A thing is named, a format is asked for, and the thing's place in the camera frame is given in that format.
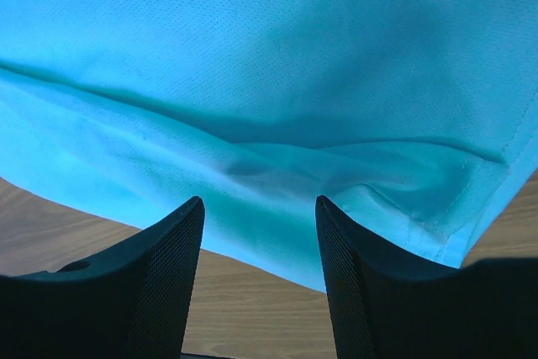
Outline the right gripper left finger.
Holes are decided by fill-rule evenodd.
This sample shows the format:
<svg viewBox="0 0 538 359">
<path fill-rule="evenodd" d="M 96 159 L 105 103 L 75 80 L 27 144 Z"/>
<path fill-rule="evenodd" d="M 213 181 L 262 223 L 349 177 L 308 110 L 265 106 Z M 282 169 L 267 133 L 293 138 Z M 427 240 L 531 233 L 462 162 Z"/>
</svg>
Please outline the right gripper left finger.
<svg viewBox="0 0 538 359">
<path fill-rule="evenodd" d="M 178 358 L 205 209 L 156 224 L 56 272 L 1 278 L 3 358 Z"/>
</svg>

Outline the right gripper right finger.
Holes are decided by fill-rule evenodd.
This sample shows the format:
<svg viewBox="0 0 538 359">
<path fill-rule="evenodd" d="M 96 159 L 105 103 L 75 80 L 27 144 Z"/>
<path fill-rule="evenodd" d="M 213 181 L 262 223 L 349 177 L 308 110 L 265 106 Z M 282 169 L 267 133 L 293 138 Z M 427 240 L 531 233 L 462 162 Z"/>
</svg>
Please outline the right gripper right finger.
<svg viewBox="0 0 538 359">
<path fill-rule="evenodd" d="M 338 357 L 536 357 L 536 259 L 455 269 L 383 239 L 326 197 L 315 218 Z"/>
</svg>

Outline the teal t shirt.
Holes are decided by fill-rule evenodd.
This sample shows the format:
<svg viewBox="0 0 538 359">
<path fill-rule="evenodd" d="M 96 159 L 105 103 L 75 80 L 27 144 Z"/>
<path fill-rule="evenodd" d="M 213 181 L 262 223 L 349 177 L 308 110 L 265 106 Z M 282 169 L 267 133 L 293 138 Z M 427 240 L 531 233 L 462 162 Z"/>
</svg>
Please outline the teal t shirt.
<svg viewBox="0 0 538 359">
<path fill-rule="evenodd" d="M 537 168 L 537 0 L 1 0 L 1 175 L 324 290 L 324 195 L 462 264 Z"/>
</svg>

